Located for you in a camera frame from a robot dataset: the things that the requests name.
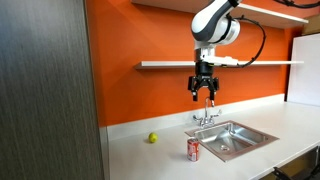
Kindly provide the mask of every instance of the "black cable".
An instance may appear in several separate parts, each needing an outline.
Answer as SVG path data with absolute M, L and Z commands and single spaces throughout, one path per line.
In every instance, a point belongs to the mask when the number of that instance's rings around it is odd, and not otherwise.
M 309 8 L 315 8 L 320 6 L 320 1 L 313 4 L 296 4 L 292 0 L 274 0 L 274 1 L 280 4 L 284 4 L 286 6 L 292 6 L 292 7 L 301 8 L 301 9 L 309 9 Z
M 251 20 L 251 19 L 248 19 L 248 18 L 245 18 L 244 15 L 242 15 L 241 17 L 238 17 L 238 18 L 234 18 L 234 19 L 237 19 L 237 20 L 240 20 L 240 21 L 241 20 L 249 21 L 249 22 L 257 25 L 261 29 L 262 33 L 263 33 L 263 40 L 262 40 L 260 49 L 257 52 L 257 54 L 254 57 L 251 58 L 251 60 L 249 62 L 247 62 L 246 64 L 242 64 L 242 65 L 237 64 L 237 66 L 222 66 L 222 67 L 227 67 L 227 68 L 244 68 L 246 66 L 251 65 L 256 59 L 258 59 L 258 57 L 260 56 L 260 54 L 261 54 L 261 52 L 263 50 L 264 43 L 266 41 L 267 36 L 266 36 L 266 32 L 264 31 L 263 27 L 259 24 L 259 22 Z

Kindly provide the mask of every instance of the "orange wall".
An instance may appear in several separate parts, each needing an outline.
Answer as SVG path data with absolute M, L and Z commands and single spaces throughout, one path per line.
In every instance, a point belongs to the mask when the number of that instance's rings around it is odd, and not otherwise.
M 243 2 L 301 17 L 319 12 L 293 10 L 272 0 Z M 193 14 L 134 5 L 130 0 L 88 0 L 87 11 L 100 127 L 203 108 L 208 90 L 199 91 L 199 102 L 193 102 L 187 90 L 193 69 L 134 69 L 141 60 L 193 60 Z M 265 30 L 267 42 L 259 59 L 289 59 L 297 30 Z M 238 39 L 218 47 L 217 55 L 248 60 L 260 42 L 260 30 L 242 23 Z M 215 102 L 221 105 L 284 93 L 287 67 L 216 68 L 214 76 L 220 78 Z

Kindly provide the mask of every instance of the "cabinet door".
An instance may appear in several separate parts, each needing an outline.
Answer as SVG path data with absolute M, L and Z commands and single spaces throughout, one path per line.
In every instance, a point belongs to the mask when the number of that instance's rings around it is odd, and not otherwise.
M 0 4 L 0 179 L 104 179 L 84 1 Z
M 295 38 L 292 60 L 304 64 L 291 65 L 288 102 L 320 106 L 320 34 Z

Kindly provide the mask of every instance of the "dark panel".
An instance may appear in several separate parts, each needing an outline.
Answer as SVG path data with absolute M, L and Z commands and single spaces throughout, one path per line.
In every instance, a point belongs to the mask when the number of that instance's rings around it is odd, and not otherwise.
M 0 4 L 0 179 L 103 179 L 83 0 Z

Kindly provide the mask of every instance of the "faucet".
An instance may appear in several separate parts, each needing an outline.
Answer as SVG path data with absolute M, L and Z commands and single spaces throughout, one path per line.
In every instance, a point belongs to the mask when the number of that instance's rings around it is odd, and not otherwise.
M 204 128 L 205 126 L 209 126 L 209 125 L 214 125 L 214 117 L 218 117 L 222 111 L 221 109 L 218 111 L 218 113 L 216 115 L 210 115 L 210 117 L 208 116 L 208 101 L 210 100 L 209 97 L 206 98 L 205 100 L 205 107 L 204 107 L 204 118 L 197 118 L 196 115 L 193 115 L 193 120 L 195 121 L 199 121 L 200 123 L 200 127 Z M 214 107 L 214 101 L 211 100 L 211 107 Z

